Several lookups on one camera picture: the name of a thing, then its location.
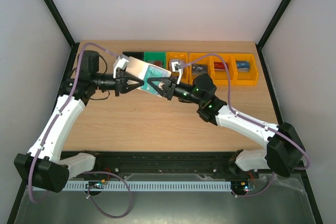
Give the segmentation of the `beige leather card holder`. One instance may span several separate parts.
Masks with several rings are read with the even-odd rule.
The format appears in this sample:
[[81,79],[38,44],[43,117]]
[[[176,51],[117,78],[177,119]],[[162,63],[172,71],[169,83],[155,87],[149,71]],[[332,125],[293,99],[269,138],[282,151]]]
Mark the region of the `beige leather card holder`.
[[139,90],[158,96],[156,90],[147,82],[148,78],[170,77],[171,72],[137,58],[129,57],[126,72],[144,81]]

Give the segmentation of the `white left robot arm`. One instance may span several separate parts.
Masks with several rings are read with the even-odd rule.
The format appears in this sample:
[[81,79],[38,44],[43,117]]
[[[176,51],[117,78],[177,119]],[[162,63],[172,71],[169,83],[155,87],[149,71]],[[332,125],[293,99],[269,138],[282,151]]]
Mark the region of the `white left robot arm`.
[[29,192],[33,188],[41,188],[58,193],[69,179],[92,171],[97,156],[93,152],[81,152],[61,159],[63,146],[76,119],[96,90],[113,90],[119,95],[143,84],[138,76],[127,72],[137,59],[118,56],[112,74],[98,72],[99,59],[100,55],[96,51],[80,53],[76,75],[62,83],[55,109],[41,135],[27,154],[16,156],[14,165],[21,178],[27,182]]

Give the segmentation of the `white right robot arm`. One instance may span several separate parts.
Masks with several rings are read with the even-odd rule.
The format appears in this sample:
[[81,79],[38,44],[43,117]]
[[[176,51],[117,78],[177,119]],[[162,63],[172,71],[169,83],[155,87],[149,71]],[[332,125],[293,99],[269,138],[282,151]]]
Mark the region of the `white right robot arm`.
[[288,177],[300,169],[304,149],[295,128],[289,123],[261,121],[235,110],[215,95],[217,87],[209,75],[196,77],[192,84],[178,82],[176,77],[154,77],[146,82],[168,100],[177,97],[197,104],[197,114],[203,121],[238,132],[261,146],[258,150],[240,150],[234,154],[229,164],[232,176],[239,178],[250,170],[269,169]]

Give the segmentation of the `blue cards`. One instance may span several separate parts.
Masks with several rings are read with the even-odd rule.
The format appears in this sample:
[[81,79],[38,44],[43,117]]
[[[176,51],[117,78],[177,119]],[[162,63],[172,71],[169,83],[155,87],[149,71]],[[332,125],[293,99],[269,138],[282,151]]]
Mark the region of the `blue cards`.
[[144,84],[139,89],[149,94],[160,96],[160,92],[162,91],[160,86],[164,83],[163,81],[168,79],[170,76],[171,72],[169,70],[155,65],[147,65],[145,70],[143,70],[140,74]]

